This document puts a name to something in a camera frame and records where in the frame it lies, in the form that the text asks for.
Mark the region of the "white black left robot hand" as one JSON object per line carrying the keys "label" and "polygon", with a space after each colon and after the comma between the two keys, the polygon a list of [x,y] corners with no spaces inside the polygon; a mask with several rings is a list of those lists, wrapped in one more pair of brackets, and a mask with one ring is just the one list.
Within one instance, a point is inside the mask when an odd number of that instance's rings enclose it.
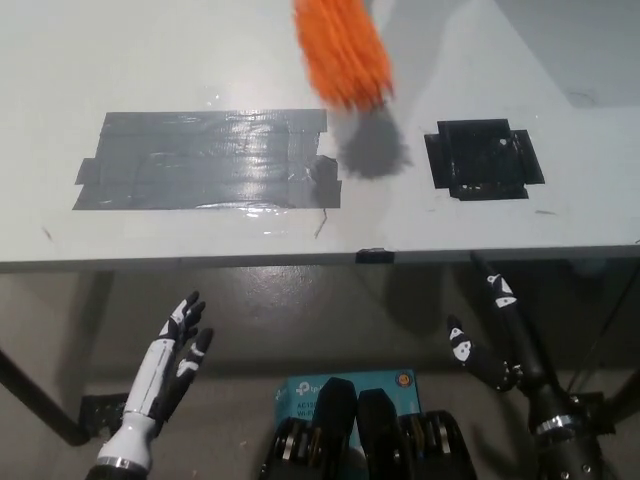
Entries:
{"label": "white black left robot hand", "polygon": [[140,364],[118,430],[100,449],[89,479],[146,479],[152,442],[193,383],[214,331],[198,329],[206,303],[197,291],[183,299]]}

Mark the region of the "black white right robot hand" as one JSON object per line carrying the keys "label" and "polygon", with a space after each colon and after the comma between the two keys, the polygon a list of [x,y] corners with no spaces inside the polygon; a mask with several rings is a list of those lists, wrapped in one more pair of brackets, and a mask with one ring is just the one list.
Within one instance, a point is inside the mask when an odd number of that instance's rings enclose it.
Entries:
{"label": "black white right robot hand", "polygon": [[518,388],[529,402],[528,427],[535,435],[555,430],[589,432],[584,409],[560,384],[535,329],[520,314],[518,299],[499,273],[485,273],[484,281],[498,317],[506,323],[512,357],[507,360],[474,342],[461,321],[447,319],[448,338],[455,360],[469,373],[498,392]]}

